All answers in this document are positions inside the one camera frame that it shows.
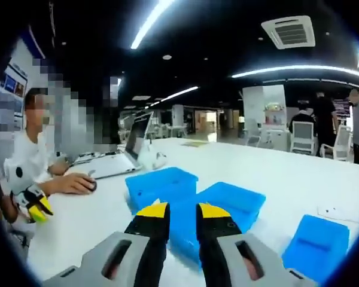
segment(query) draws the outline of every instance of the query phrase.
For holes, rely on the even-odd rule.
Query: linear led light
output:
[[[152,27],[154,22],[160,17],[160,15],[174,2],[174,0],[159,0],[158,4],[154,7],[150,13],[146,22],[142,25],[137,33],[136,38],[133,41],[131,49],[137,49],[144,36],[147,34],[149,29]]]
[[[184,93],[188,93],[190,91],[194,91],[194,90],[197,90],[199,87],[192,87],[192,88],[188,88],[187,90],[183,90],[183,91],[179,91],[178,93],[175,93],[175,94],[172,94],[164,99],[162,99],[160,102],[164,102],[166,100],[170,100],[170,99],[173,99],[174,97],[177,97],[181,94],[184,94]]]
[[[245,76],[263,74],[263,73],[268,73],[268,72],[276,72],[276,71],[283,71],[283,70],[297,70],[297,69],[299,69],[299,70],[316,69],[316,70],[338,71],[338,72],[344,72],[344,73],[359,77],[358,71],[354,71],[354,70],[350,70],[350,69],[346,69],[346,68],[331,67],[331,66],[319,66],[319,65],[293,65],[293,66],[274,67],[274,68],[254,70],[254,71],[250,71],[250,72],[232,75],[232,78],[241,78],[241,77],[245,77]]]
[[[155,106],[157,104],[159,104],[160,102],[155,102],[155,103],[152,103],[150,106]]]

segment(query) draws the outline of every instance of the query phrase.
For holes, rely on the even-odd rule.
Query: person in black shirt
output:
[[[331,99],[324,96],[324,93],[317,93],[317,98],[313,104],[315,121],[317,123],[317,135],[318,135],[318,152],[317,156],[320,156],[320,149],[322,144],[334,146],[336,135],[335,131],[338,131],[339,121],[337,119],[336,110]]]
[[[307,104],[306,103],[300,103],[299,104],[299,113],[293,116],[293,118],[290,121],[290,127],[289,130],[292,133],[293,132],[293,122],[295,121],[302,121],[307,123],[313,123],[314,124],[314,136],[317,134],[317,125],[315,123],[315,120],[311,115],[307,113]]]

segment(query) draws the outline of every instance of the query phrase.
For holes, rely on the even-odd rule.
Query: blue storage box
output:
[[[125,179],[130,205],[135,213],[155,200],[173,203],[195,195],[198,177],[177,167],[157,170]]]
[[[217,182],[205,191],[171,206],[170,246],[176,253],[200,264],[196,236],[196,205],[209,203],[228,211],[241,232],[257,220],[266,197],[234,185]]]
[[[284,267],[324,283],[346,256],[348,242],[347,226],[305,215],[282,256]]]

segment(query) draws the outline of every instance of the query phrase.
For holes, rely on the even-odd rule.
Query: laptop screen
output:
[[[125,146],[125,151],[128,152],[134,159],[138,158],[138,154],[144,143],[151,114],[152,113],[145,114],[134,119],[134,123]]]

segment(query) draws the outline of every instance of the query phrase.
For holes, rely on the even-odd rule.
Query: gray gripper housing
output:
[[[133,287],[149,237],[115,232],[83,255],[80,268],[71,266],[42,283],[43,287]],[[126,249],[115,278],[103,273],[121,249]]]
[[[252,234],[238,234],[217,238],[225,257],[232,287],[313,287],[317,284],[293,269],[285,269],[278,254]],[[245,244],[262,269],[263,276],[251,280],[238,246]]]

